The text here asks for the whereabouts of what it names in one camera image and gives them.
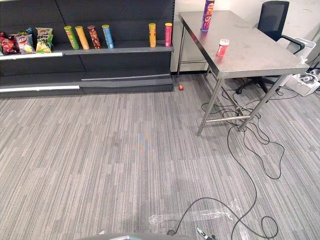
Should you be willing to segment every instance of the striped carpet floor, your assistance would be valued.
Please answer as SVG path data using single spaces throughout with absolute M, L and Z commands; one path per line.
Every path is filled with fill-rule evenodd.
M 0 99 L 0 239 L 73 240 L 101 230 L 165 234 L 200 197 L 217 198 L 239 216 L 247 212 L 254 188 L 228 150 L 232 125 L 207 124 L 196 136 L 209 93 L 201 75 L 181 75 L 179 82 L 184 91 Z M 226 88 L 240 84 L 230 80 Z M 281 91 L 273 98 L 296 95 Z M 234 97 L 246 105 L 262 96 L 251 86 Z M 260 114 L 261 129 L 285 147 L 282 176 L 268 178 L 244 147 L 243 133 L 230 131 L 231 151 L 257 188 L 243 221 L 263 235 L 260 221 L 268 215 L 279 227 L 276 240 L 317 240 L 320 96 L 272 100 Z M 260 144 L 250 132 L 246 144 L 270 176 L 279 175 L 278 145 Z M 199 226 L 230 239 L 236 221 L 220 203 L 203 200 L 178 233 L 200 240 Z M 270 236 L 276 227 L 266 220 L 264 229 Z M 233 239 L 262 238 L 239 223 Z

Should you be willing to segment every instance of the green chip can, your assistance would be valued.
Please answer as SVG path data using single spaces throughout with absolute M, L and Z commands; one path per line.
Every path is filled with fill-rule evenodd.
M 76 36 L 74 34 L 74 31 L 72 31 L 72 27 L 71 26 L 65 26 L 64 30 L 66 32 L 66 35 L 69 38 L 69 41 L 71 43 L 72 48 L 75 49 L 75 50 L 79 49 L 79 45 L 78 45 Z

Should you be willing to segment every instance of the purple pringles can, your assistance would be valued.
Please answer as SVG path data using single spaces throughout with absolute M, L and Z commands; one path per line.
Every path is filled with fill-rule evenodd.
M 201 31 L 207 32 L 209 30 L 212 13 L 214 12 L 215 0 L 206 0 L 204 5 Z

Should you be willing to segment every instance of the metal table top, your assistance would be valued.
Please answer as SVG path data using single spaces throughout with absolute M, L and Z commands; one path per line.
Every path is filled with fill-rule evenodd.
M 309 66 L 231 11 L 213 11 L 208 32 L 200 31 L 202 11 L 180 12 L 179 18 L 218 78 L 304 73 Z M 230 40 L 222 57 L 220 39 Z

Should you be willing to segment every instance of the chair armrest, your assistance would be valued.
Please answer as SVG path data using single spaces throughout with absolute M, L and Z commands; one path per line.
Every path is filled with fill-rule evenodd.
M 286 35 L 281 35 L 281 38 L 284 38 L 284 39 L 286 39 L 286 40 L 288 40 L 288 41 L 290 41 L 290 42 L 292 42 L 294 44 L 297 44 L 300 47 L 300 49 L 298 51 L 296 51 L 294 54 L 296 54 L 297 52 L 300 52 L 306 46 L 303 42 L 295 40 L 295 39 L 293 39 L 293 38 L 291 38 L 289 36 L 286 36 Z

